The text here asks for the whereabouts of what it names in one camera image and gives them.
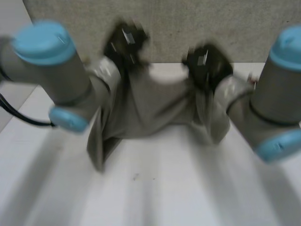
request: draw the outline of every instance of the black cable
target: black cable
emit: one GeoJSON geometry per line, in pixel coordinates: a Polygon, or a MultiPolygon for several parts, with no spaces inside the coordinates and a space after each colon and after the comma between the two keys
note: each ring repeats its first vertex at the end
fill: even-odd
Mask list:
{"type": "Polygon", "coordinates": [[[52,122],[36,121],[36,120],[30,119],[30,118],[26,117],[25,115],[19,113],[15,108],[13,108],[12,105],[10,105],[8,103],[8,101],[4,98],[4,96],[1,93],[0,93],[0,106],[8,113],[12,114],[13,116],[21,119],[24,122],[31,124],[31,125],[55,127],[55,125],[52,122]]]}

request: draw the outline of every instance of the fabric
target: fabric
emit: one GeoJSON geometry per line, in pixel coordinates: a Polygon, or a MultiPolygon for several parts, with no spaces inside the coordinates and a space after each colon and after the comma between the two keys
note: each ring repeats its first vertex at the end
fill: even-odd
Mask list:
{"type": "Polygon", "coordinates": [[[111,104],[99,109],[92,126],[87,151],[96,170],[124,138],[150,135],[168,124],[205,127],[213,143],[227,134],[226,113],[191,79],[172,84],[154,81],[147,68],[128,76],[112,93],[111,104]]]}

